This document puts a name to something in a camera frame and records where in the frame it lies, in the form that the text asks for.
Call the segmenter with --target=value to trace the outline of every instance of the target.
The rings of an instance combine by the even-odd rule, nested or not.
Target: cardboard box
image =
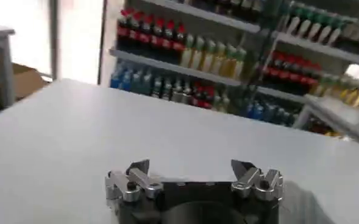
[[[27,97],[46,85],[37,70],[33,68],[13,64],[13,71],[16,100]]]

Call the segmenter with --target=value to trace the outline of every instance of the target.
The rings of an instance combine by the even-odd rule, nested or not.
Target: white shelf
[[[112,54],[113,56],[116,56],[118,58],[125,59],[125,60],[134,61],[136,63],[141,63],[144,65],[152,66],[155,68],[161,68],[161,69],[165,69],[168,71],[178,72],[181,74],[197,77],[200,79],[210,80],[210,81],[216,82],[216,83],[223,83],[223,84],[226,84],[229,86],[240,85],[239,81],[236,81],[233,79],[224,78],[224,77],[221,77],[218,75],[213,75],[210,73],[206,73],[206,72],[202,72],[202,71],[198,71],[198,70],[194,70],[194,69],[190,69],[190,68],[184,68],[179,65],[174,65],[174,64],[167,63],[167,62],[158,61],[155,59],[146,58],[146,57],[135,55],[135,54],[130,54],[130,53],[127,53],[124,51],[116,50],[116,49],[110,49],[110,54]]]
[[[306,108],[304,110],[314,114],[335,131],[359,141],[359,109],[331,97],[319,98],[306,95],[305,98]],[[294,125],[294,127],[302,128],[306,121]]]
[[[160,5],[167,9],[172,9],[178,12],[182,12],[199,18],[214,21],[216,23],[231,26],[240,30],[245,30],[250,33],[256,33],[260,30],[258,25],[246,23],[244,21],[240,21],[234,18],[229,18],[228,16],[219,15],[217,13],[209,12],[206,10],[197,9],[190,5],[178,3],[175,1],[170,1],[170,0],[143,0],[143,1],[155,5]]]
[[[193,15],[199,18],[214,21],[216,23],[224,24],[250,33],[257,33],[260,30],[260,27],[258,25],[246,23],[244,21],[240,21],[234,18],[229,18],[228,16],[219,15],[217,13],[209,12],[206,10],[197,9],[187,4],[182,4],[170,0],[143,0],[143,1],[155,5],[160,5],[165,8],[172,9],[178,12]],[[329,55],[335,58],[339,58],[345,61],[350,61],[352,63],[359,64],[359,55],[349,53],[334,47],[328,47],[301,38],[296,38],[294,36],[285,33],[279,33],[279,40],[284,43],[300,46],[306,49],[310,49],[314,52],[319,52],[321,54]]]
[[[351,61],[353,63],[359,64],[359,55],[347,51],[343,51],[341,49],[325,46],[319,43],[314,43],[312,41],[297,38],[292,35],[288,35],[286,33],[279,33],[279,40],[285,43],[289,43],[295,46],[300,46],[315,52],[319,52],[325,55],[329,55],[335,58],[339,58],[345,61]]]
[[[302,96],[298,96],[298,95],[294,95],[294,94],[290,94],[290,93],[285,93],[276,89],[269,89],[269,88],[265,88],[262,86],[258,87],[258,92],[259,93],[263,93],[263,94],[267,94],[267,95],[271,95],[274,97],[278,97],[281,99],[285,99],[285,100],[290,100],[290,101],[294,101],[297,103],[305,103],[305,98]]]

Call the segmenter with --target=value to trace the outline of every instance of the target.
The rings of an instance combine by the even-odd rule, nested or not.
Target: screw
[[[126,188],[128,188],[128,190],[130,191],[134,191],[136,190],[137,184],[133,181],[130,181],[126,184]]]

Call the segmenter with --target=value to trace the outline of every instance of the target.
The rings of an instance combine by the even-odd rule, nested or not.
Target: white table
[[[199,181],[234,180],[232,158],[273,167],[319,205],[289,184],[294,214],[359,223],[359,143],[71,80],[0,113],[0,223],[110,223],[104,175],[144,158]]]
[[[11,106],[15,101],[13,65],[10,55],[9,41],[9,35],[13,34],[13,29],[0,26],[0,93],[1,103],[4,107]]]

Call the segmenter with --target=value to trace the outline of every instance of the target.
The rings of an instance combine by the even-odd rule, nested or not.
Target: metal gripper jaw
[[[124,201],[137,201],[141,191],[147,198],[154,199],[163,190],[163,184],[148,176],[149,160],[132,163],[126,173],[110,171],[105,177],[106,199],[122,198]]]
[[[231,160],[233,172],[237,181],[231,185],[231,190],[242,198],[247,198],[250,193],[263,201],[272,201],[283,197],[283,177],[278,170],[270,169],[263,173],[252,163]]]

